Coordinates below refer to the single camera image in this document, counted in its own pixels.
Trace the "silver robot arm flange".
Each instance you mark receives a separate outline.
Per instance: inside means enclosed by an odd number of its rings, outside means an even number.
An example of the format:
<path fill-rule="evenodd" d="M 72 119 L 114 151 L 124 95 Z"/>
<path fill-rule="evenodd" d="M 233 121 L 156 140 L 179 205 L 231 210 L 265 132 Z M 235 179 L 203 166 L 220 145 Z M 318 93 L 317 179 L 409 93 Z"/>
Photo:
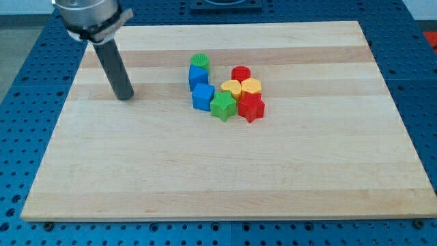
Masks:
<path fill-rule="evenodd" d="M 76 41 L 95 45 L 114 39 L 116 32 L 133 17 L 118 0 L 53 0 L 68 34 Z"/>

